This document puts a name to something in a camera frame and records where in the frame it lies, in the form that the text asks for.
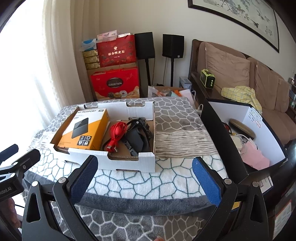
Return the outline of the person left hand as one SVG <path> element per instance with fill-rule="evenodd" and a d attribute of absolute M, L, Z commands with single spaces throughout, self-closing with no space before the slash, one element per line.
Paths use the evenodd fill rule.
<path fill-rule="evenodd" d="M 21 223 L 15 209 L 15 202 L 12 198 L 6 200 L 6 208 L 8 210 L 8 219 L 14 228 L 20 228 Z"/>

